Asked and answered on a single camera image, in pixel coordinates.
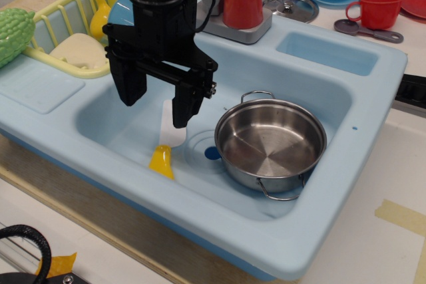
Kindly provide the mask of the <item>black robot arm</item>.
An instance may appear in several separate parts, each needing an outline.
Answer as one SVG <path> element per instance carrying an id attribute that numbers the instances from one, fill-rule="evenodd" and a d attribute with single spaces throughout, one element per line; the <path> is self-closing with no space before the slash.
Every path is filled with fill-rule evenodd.
<path id="1" fill-rule="evenodd" d="M 132 106 L 147 90 L 147 76 L 174 85 L 172 121 L 184 128 L 204 98 L 216 92 L 218 64 L 197 47 L 197 0 L 130 0 L 134 23 L 107 23 L 106 57 L 120 99 Z"/>

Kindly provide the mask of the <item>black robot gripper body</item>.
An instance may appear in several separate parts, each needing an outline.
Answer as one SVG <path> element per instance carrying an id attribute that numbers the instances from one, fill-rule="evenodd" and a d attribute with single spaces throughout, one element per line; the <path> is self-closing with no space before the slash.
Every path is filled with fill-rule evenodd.
<path id="1" fill-rule="evenodd" d="M 194 36 L 197 0 L 130 0 L 134 25 L 108 23 L 109 59 L 135 61 L 145 74 L 174 86 L 201 86 L 204 98 L 216 92 L 213 73 L 217 63 L 201 51 Z"/>

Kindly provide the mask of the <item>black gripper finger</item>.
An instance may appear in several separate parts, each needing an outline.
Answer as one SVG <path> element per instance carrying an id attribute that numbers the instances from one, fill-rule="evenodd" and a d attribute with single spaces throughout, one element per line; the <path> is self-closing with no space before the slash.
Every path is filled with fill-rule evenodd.
<path id="1" fill-rule="evenodd" d="M 204 92 L 201 86 L 175 86 L 175 96 L 172 99 L 172 121 L 175 128 L 185 128 L 188 121 L 197 115 Z"/>
<path id="2" fill-rule="evenodd" d="M 137 67 L 135 61 L 110 60 L 110 73 L 120 99 L 132 106 L 147 90 L 146 75 Z"/>

